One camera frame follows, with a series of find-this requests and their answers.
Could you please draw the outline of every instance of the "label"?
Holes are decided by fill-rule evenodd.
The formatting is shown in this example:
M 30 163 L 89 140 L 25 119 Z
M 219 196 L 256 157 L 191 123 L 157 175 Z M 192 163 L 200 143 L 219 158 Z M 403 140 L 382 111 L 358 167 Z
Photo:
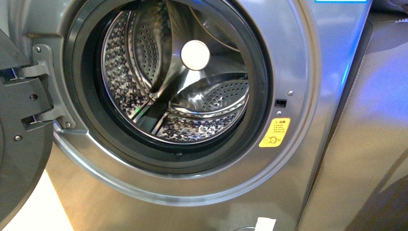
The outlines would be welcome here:
M 276 219 L 258 218 L 256 222 L 255 231 L 273 231 Z
M 368 0 L 315 0 L 315 2 L 331 2 L 331 3 L 365 3 L 368 2 Z
M 288 131 L 290 118 L 275 118 L 271 121 L 265 137 L 259 143 L 261 148 L 278 147 Z

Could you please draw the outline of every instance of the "stainless steel drum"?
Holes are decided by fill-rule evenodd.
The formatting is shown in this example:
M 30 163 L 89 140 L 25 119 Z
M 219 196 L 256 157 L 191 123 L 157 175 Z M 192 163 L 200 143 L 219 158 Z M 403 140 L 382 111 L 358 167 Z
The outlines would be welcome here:
M 223 28 L 182 3 L 141 1 L 106 31 L 103 82 L 115 109 L 156 140 L 192 144 L 238 123 L 248 75 Z

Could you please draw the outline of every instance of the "yellow warning sticker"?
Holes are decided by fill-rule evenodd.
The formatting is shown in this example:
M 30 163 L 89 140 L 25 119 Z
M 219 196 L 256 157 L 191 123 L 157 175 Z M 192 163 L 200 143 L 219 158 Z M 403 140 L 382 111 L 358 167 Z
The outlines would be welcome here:
M 278 147 L 288 131 L 290 118 L 275 118 L 270 123 L 267 133 L 259 143 L 261 148 Z

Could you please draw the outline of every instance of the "open door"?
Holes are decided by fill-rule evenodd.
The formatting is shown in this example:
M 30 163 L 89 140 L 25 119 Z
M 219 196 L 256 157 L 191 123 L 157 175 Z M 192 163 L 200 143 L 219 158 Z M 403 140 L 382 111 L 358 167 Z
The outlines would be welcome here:
M 36 115 L 52 108 L 39 77 L 17 78 L 30 62 L 0 30 L 0 230 L 26 202 L 52 147 L 52 121 Z

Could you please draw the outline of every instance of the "door hinge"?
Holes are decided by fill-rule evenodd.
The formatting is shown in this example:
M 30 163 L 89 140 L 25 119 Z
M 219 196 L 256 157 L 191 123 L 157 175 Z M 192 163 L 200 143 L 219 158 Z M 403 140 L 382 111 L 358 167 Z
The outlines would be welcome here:
M 15 70 L 15 74 L 18 78 L 44 78 L 42 79 L 42 82 L 45 82 L 45 84 L 47 85 L 45 86 L 45 89 L 50 94 L 53 105 L 53 108 L 51 110 L 35 115 L 34 118 L 36 119 L 36 121 L 56 120 L 63 128 L 75 128 L 76 122 L 69 114 L 68 109 L 63 102 L 60 89 L 58 87 L 54 71 L 51 47 L 45 44 L 34 45 L 33 61 L 37 64 L 19 68 Z

